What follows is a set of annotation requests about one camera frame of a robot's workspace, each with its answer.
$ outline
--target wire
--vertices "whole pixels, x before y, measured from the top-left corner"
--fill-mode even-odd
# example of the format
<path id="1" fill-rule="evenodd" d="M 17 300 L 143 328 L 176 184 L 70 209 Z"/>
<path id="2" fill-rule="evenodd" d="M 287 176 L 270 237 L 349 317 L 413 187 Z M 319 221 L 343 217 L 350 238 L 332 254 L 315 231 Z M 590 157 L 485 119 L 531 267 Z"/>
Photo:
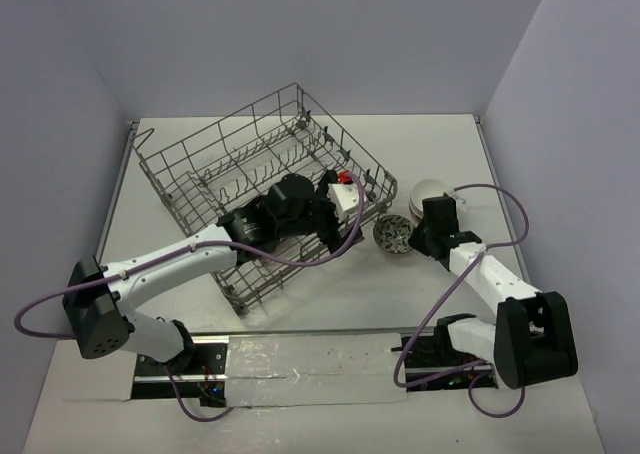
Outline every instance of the wire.
<path id="1" fill-rule="evenodd" d="M 492 417 L 493 419 L 504 419 L 505 417 L 513 416 L 522 407 L 522 404 L 524 404 L 524 395 L 525 395 L 524 387 L 520 389 L 520 399 L 518 399 L 518 402 L 516 403 L 515 406 L 513 406 L 512 409 L 508 410 L 507 412 L 497 412 L 497 413 L 489 412 L 484 408 L 480 407 L 478 402 L 473 397 L 473 388 L 476 385 L 476 382 L 478 382 L 482 377 L 485 377 L 488 375 L 489 375 L 489 372 L 483 372 L 482 374 L 478 374 L 469 383 L 469 389 L 467 390 L 467 392 L 469 394 L 469 400 L 471 401 L 471 404 L 473 404 L 473 407 L 475 407 L 482 414 L 488 417 Z"/>
<path id="2" fill-rule="evenodd" d="M 69 286 L 69 287 L 67 287 L 67 288 L 65 288 L 65 289 L 63 289 L 61 291 L 54 292 L 53 294 L 49 294 L 49 295 L 40 297 L 40 298 L 38 298 L 38 299 L 36 299 L 34 301 L 29 302 L 28 304 L 26 304 L 24 307 L 22 307 L 22 309 L 20 309 L 16 313 L 15 317 L 13 318 L 13 326 L 16 328 L 16 330 L 18 332 L 20 332 L 21 334 L 24 334 L 25 336 L 39 337 L 41 339 L 59 339 L 59 340 L 75 339 L 73 334 L 34 331 L 32 329 L 29 329 L 29 328 L 25 327 L 22 324 L 22 318 L 31 309 L 33 309 L 33 308 L 39 306 L 40 304 L 42 304 L 44 302 L 47 302 L 47 301 L 49 301 L 51 299 L 55 299 L 56 297 L 64 296 L 65 294 L 73 294 L 74 292 L 83 291 L 85 289 L 91 289 L 93 287 L 103 286 L 105 284 L 117 281 L 119 279 L 120 279 L 120 276 L 118 274 L 115 274 L 113 276 L 109 276 L 109 277 L 105 277 L 105 278 L 102 278 L 102 279 L 98 279 L 96 281 L 85 282 L 84 284 L 77 284 L 75 286 Z"/>
<path id="3" fill-rule="evenodd" d="M 204 370 L 204 387 L 209 387 L 209 375 L 211 371 L 209 371 L 207 366 L 202 366 L 202 369 Z"/>
<path id="4" fill-rule="evenodd" d="M 463 186 L 456 187 L 454 189 L 454 191 L 458 192 L 458 191 L 464 191 L 466 189 L 473 189 L 473 188 L 478 188 L 478 187 L 487 188 L 487 189 L 494 189 L 494 190 L 496 190 L 498 192 L 501 192 L 502 194 L 507 196 L 509 199 L 511 199 L 514 202 L 514 204 L 516 206 L 518 206 L 518 209 L 520 209 L 520 213 L 522 214 L 522 219 L 523 219 L 523 224 L 524 224 L 523 231 L 522 231 L 522 234 L 520 235 L 520 237 L 518 237 L 517 239 L 515 239 L 513 241 L 495 242 L 495 243 L 492 243 L 492 244 L 487 244 L 486 251 L 488 251 L 489 249 L 495 249 L 495 248 L 498 248 L 498 247 L 515 246 L 517 244 L 520 244 L 522 241 L 524 241 L 527 238 L 527 236 L 529 235 L 529 227 L 530 227 L 529 216 L 528 216 L 527 211 L 525 210 L 524 206 L 522 205 L 522 203 L 513 194 L 511 194 L 509 191 L 507 191 L 506 189 L 504 189 L 502 187 L 494 186 L 493 184 L 465 184 Z M 432 374 L 430 376 L 426 376 L 426 377 L 423 377 L 423 378 L 420 378 L 420 379 L 416 379 L 416 380 L 410 381 L 410 382 L 401 382 L 400 378 L 399 378 L 400 377 L 400 369 L 402 368 L 402 365 L 404 364 L 405 360 L 407 359 L 407 356 L 409 355 L 409 352 L 411 351 L 411 348 L 413 347 L 415 342 L 420 337 L 420 334 L 422 333 L 422 331 L 424 331 L 424 329 L 427 327 L 427 324 L 429 323 L 429 321 L 431 321 L 433 316 L 442 307 L 442 305 L 447 301 L 447 299 L 449 299 L 449 297 L 451 297 L 451 295 L 455 292 L 455 290 L 458 287 L 460 287 L 460 285 L 464 282 L 464 280 L 469 275 L 469 273 L 471 273 L 471 271 L 473 271 L 473 269 L 475 269 L 476 266 L 478 264 L 480 264 L 480 261 L 482 261 L 482 259 L 484 258 L 486 251 L 480 252 L 478 254 L 478 256 L 471 262 L 471 264 L 469 264 L 469 266 L 467 266 L 467 268 L 456 278 L 456 280 L 453 281 L 453 284 L 451 284 L 451 286 L 449 286 L 449 288 L 445 291 L 445 293 L 442 296 L 440 296 L 440 298 L 436 301 L 436 303 L 433 305 L 433 307 L 429 310 L 429 312 L 424 317 L 424 319 L 420 322 L 420 324 L 418 325 L 418 328 L 416 329 L 416 331 L 409 338 L 409 341 L 407 342 L 407 344 L 404 346 L 404 349 L 400 353 L 400 356 L 398 357 L 398 360 L 396 362 L 395 368 L 393 370 L 393 382 L 394 382 L 394 384 L 396 386 L 401 387 L 401 388 L 410 388 L 410 387 L 421 386 L 421 385 L 426 384 L 428 382 L 435 381 L 436 379 L 440 379 L 441 377 L 448 376 L 449 374 L 453 374 L 455 372 L 460 372 L 460 371 L 463 371 L 463 370 L 471 368 L 471 367 L 475 367 L 475 366 L 479 366 L 479 365 L 482 365 L 482 364 L 486 364 L 486 362 L 482 361 L 482 360 L 473 361 L 473 362 L 469 362 L 469 363 L 463 364 L 461 366 L 456 366 L 455 368 L 448 369 L 446 371 L 442 371 L 442 372 L 439 372 L 437 374 Z M 469 384 L 469 397 L 470 398 L 472 398 L 471 389 L 473 388 L 474 385 L 475 385 L 475 382 L 471 382 Z M 516 405 L 516 407 L 514 409 L 508 411 L 507 413 L 494 414 L 494 415 L 492 415 L 490 417 L 500 418 L 500 417 L 511 416 L 511 415 L 515 414 L 518 411 L 518 409 L 520 409 L 520 407 L 522 406 L 523 402 L 524 402 L 524 387 L 522 388 L 522 394 L 520 395 L 520 402 L 518 402 L 518 404 Z M 479 408 L 479 406 L 477 405 L 477 403 L 473 399 L 472 399 L 472 404 L 481 413 L 483 413 L 483 414 L 487 413 L 487 411 L 484 411 L 483 409 Z"/>
<path id="5" fill-rule="evenodd" d="M 194 420 L 196 422 L 213 422 L 213 421 L 217 421 L 217 420 L 222 419 L 227 414 L 229 414 L 231 411 L 233 411 L 233 407 L 229 407 L 228 409 L 226 409 L 221 414 L 218 414 L 217 416 L 213 416 L 213 417 L 196 416 L 191 411 L 189 411 L 189 409 L 187 409 L 187 406 L 185 406 L 184 401 L 182 400 L 182 396 L 180 395 L 180 391 L 178 390 L 178 384 L 176 383 L 175 379 L 173 378 L 173 374 L 171 374 L 171 371 L 167 368 L 167 366 L 162 366 L 162 367 L 164 368 L 164 372 L 166 372 L 167 376 L 169 377 L 169 382 L 171 383 L 171 387 L 173 388 L 173 393 L 176 395 L 176 400 L 178 401 L 178 404 L 180 405 L 180 409 L 182 409 L 182 412 L 184 412 L 184 414 L 189 419 L 192 419 L 192 420 Z"/>

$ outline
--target white bowl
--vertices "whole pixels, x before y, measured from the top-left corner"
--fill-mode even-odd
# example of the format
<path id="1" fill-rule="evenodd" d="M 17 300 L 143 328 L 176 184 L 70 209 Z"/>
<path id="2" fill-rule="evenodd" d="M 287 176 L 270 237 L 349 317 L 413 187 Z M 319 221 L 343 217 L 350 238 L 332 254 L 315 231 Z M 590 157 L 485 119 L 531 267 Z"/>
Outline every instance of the white bowl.
<path id="1" fill-rule="evenodd" d="M 449 191 L 451 191 L 451 187 L 438 179 L 423 179 L 418 182 L 413 186 L 413 189 L 411 189 L 411 196 L 409 197 L 409 210 L 411 214 L 417 219 L 422 219 L 424 217 L 422 200 L 430 197 L 440 197 Z"/>

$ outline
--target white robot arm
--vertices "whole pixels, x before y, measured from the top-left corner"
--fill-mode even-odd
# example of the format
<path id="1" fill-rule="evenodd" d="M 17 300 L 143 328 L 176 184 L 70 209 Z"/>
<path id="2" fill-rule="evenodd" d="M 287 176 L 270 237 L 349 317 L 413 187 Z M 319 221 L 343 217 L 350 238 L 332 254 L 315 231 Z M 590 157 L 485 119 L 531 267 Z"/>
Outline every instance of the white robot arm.
<path id="1" fill-rule="evenodd" d="M 512 389 L 574 375 L 578 360 L 564 298 L 527 284 L 487 254 L 477 235 L 460 232 L 454 198 L 445 194 L 422 204 L 424 218 L 409 244 L 458 276 L 482 256 L 465 282 L 496 315 L 495 325 L 471 314 L 439 319 L 434 336 L 441 356 L 483 359 Z"/>
<path id="2" fill-rule="evenodd" d="M 93 257 L 78 262 L 70 286 L 115 277 L 111 282 L 63 298 L 82 357 L 95 359 L 122 349 L 153 358 L 173 373 L 181 372 L 195 352 L 187 329 L 180 321 L 154 319 L 137 309 L 184 282 L 257 257 L 246 250 L 236 250 L 233 245 L 196 248 L 212 241 L 273 252 L 287 237 L 316 234 L 337 255 L 345 243 L 339 234 L 340 224 L 358 209 L 353 191 L 354 186 L 340 181 L 335 171 L 327 171 L 317 187 L 303 176 L 288 174 L 267 194 L 222 216 L 217 225 L 188 239 L 104 266 L 99 266 Z M 354 234 L 355 238 L 362 235 L 359 229 Z M 140 266 L 148 264 L 152 266 L 141 270 Z"/>

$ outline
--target bowl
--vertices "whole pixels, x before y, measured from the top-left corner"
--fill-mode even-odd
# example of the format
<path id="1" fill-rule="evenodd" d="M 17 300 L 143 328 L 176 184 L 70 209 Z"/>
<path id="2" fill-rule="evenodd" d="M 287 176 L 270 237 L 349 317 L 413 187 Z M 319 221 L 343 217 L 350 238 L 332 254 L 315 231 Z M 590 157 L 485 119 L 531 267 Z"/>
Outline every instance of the bowl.
<path id="1" fill-rule="evenodd" d="M 430 197 L 440 197 L 444 195 L 445 192 L 450 191 L 451 187 L 438 179 L 423 179 L 411 189 L 411 195 L 409 197 L 409 210 L 411 214 L 416 219 L 421 220 L 424 217 L 422 200 Z"/>
<path id="2" fill-rule="evenodd" d="M 413 233 L 410 219 L 396 214 L 382 216 L 373 226 L 373 239 L 380 249 L 390 254 L 406 254 L 413 248 L 409 238 Z"/>

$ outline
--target dish rack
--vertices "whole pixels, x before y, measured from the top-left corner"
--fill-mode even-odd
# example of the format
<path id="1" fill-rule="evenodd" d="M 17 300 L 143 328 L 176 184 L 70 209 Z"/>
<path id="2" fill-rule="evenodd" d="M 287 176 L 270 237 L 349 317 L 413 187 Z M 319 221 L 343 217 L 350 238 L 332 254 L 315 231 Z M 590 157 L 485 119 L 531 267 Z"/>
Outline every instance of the dish rack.
<path id="1" fill-rule="evenodd" d="M 298 84 L 179 141 L 171 134 L 148 129 L 136 134 L 133 148 L 185 236 L 265 194 L 289 173 L 306 176 L 314 184 L 327 169 L 356 173 L 368 198 L 363 225 L 385 212 L 397 193 L 396 179 Z M 342 235 L 348 225 L 347 219 Z M 301 261 L 326 255 L 327 249 L 311 235 L 282 242 L 276 253 Z M 297 271 L 260 259 L 212 275 L 236 313 L 242 314 Z"/>

